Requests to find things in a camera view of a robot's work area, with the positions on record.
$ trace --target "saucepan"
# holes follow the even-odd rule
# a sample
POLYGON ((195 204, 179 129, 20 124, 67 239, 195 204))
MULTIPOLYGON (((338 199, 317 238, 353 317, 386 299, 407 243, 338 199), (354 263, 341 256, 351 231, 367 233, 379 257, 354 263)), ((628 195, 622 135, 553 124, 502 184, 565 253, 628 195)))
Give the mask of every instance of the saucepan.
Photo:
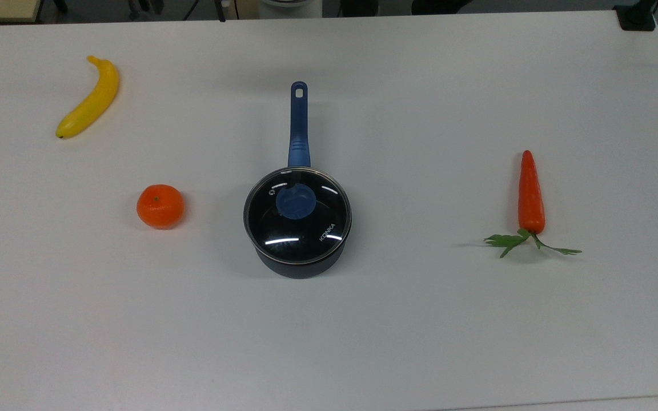
POLYGON ((266 175, 248 194, 243 224, 258 256, 282 276, 305 279, 329 269, 342 254, 352 208, 337 180, 311 167, 308 87, 291 86, 288 167, 266 175))

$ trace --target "pan handle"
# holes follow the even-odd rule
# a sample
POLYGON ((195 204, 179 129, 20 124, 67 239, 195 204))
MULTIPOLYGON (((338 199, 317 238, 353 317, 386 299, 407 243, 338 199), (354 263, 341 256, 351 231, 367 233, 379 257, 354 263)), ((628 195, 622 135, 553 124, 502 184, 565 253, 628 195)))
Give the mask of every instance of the pan handle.
POLYGON ((303 81, 291 86, 291 143, 289 167, 311 167, 308 153, 308 87, 303 81))

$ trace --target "banana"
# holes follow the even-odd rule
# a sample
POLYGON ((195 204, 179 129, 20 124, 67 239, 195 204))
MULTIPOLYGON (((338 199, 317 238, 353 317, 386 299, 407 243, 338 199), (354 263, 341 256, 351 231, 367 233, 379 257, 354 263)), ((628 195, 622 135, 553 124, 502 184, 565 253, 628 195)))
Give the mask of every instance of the banana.
POLYGON ((59 138, 71 138, 88 128, 108 108, 118 91, 118 70, 113 63, 92 55, 88 56, 88 61, 98 68, 98 83, 91 94, 62 119, 55 130, 59 138))

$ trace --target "green leaf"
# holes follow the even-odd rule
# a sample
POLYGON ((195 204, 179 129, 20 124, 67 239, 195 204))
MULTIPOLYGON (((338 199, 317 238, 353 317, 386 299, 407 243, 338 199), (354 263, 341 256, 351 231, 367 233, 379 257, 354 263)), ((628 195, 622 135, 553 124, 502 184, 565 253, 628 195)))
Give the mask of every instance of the green leaf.
POLYGON ((582 251, 579 249, 558 249, 555 247, 550 247, 550 245, 546 245, 544 242, 541 242, 540 239, 537 238, 536 234, 532 234, 532 237, 535 239, 535 244, 537 244, 538 249, 540 249, 540 247, 547 247, 548 249, 557 251, 562 255, 576 255, 582 253, 582 251))
POLYGON ((507 252, 510 252, 514 247, 515 247, 515 246, 512 245, 511 247, 507 247, 507 248, 505 248, 504 251, 501 252, 501 255, 499 256, 499 258, 504 258, 504 256, 507 255, 507 252))
POLYGON ((555 247, 548 247, 548 249, 556 250, 560 254, 564 254, 564 255, 576 255, 582 253, 582 251, 579 249, 558 249, 555 247))
POLYGON ((501 234, 494 234, 491 237, 486 237, 484 240, 486 241, 486 244, 491 245, 492 247, 504 247, 504 252, 499 256, 499 258, 504 258, 511 249, 522 244, 529 238, 529 232, 524 229, 521 229, 518 232, 520 233, 520 236, 502 236, 501 234))

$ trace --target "carrot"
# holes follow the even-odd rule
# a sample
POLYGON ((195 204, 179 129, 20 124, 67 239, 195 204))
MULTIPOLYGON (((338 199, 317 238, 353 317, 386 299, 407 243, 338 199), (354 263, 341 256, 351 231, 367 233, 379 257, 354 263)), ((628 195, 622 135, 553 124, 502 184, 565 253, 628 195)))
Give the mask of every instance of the carrot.
POLYGON ((532 234, 545 229, 545 206, 540 182, 537 179, 535 159, 530 150, 522 153, 522 172, 519 175, 519 203, 517 204, 519 227, 532 234))
POLYGON ((504 252, 499 258, 527 241, 530 237, 535 240, 538 249, 546 247, 564 255, 576 255, 582 252, 576 249, 559 249, 550 247, 538 239, 537 235, 545 229, 545 206, 543 205, 543 194, 540 190, 540 181, 537 178, 535 159, 530 150, 522 153, 522 170, 519 175, 519 201, 517 201, 517 220, 519 221, 518 236, 502 236, 494 234, 487 237, 486 244, 492 247, 504 247, 504 252))

